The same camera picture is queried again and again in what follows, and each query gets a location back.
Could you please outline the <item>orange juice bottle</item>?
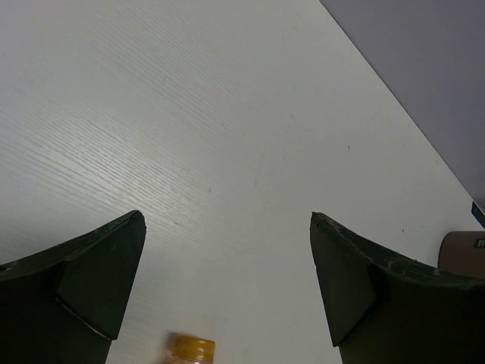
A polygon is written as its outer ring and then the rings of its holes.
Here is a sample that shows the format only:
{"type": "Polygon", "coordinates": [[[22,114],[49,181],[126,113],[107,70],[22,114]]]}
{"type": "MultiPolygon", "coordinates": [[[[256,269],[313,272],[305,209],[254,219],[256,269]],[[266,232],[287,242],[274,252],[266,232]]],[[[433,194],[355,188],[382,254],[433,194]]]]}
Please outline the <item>orange juice bottle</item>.
{"type": "Polygon", "coordinates": [[[191,334],[171,332],[164,344],[160,363],[165,364],[212,364],[216,343],[213,340],[191,334]]]}

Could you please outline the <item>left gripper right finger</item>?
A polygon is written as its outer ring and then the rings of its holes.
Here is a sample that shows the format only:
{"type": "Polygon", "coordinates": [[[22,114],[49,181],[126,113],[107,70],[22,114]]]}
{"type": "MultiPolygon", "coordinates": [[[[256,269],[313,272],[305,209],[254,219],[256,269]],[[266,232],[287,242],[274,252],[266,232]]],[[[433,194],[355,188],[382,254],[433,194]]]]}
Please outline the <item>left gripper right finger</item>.
{"type": "Polygon", "coordinates": [[[311,251],[344,363],[482,363],[484,282],[410,259],[321,212],[311,251]]]}

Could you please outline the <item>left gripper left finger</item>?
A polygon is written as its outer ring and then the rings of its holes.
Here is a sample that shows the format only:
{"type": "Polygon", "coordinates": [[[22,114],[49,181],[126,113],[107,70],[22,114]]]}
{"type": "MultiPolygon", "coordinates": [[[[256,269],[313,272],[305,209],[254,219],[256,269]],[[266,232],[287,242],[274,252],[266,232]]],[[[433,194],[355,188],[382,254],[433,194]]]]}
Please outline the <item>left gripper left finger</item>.
{"type": "Polygon", "coordinates": [[[146,238],[131,211],[1,266],[3,363],[104,363],[117,340],[146,238]]]}

